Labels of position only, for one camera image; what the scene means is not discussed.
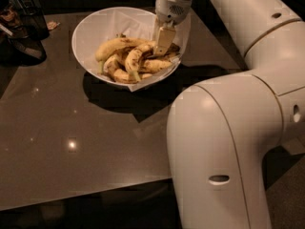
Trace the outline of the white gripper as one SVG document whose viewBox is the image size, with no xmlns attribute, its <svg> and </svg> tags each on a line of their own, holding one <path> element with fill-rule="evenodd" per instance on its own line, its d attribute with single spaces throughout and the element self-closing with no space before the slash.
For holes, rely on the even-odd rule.
<svg viewBox="0 0 305 229">
<path fill-rule="evenodd" d="M 168 48 L 175 38 L 175 28 L 160 26 L 161 23 L 180 24 L 188 15 L 193 0 L 155 0 L 156 17 L 152 40 L 157 47 Z"/>
</svg>

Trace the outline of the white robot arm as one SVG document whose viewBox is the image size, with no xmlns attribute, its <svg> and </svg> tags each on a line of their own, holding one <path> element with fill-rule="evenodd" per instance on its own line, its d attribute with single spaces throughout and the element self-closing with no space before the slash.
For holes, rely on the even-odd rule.
<svg viewBox="0 0 305 229">
<path fill-rule="evenodd" d="M 305 22 L 281 0 L 210 0 L 248 69 L 173 102 L 167 147 L 183 229 L 272 229 L 262 160 L 304 133 Z M 156 0 L 162 22 L 192 0 Z"/>
</svg>

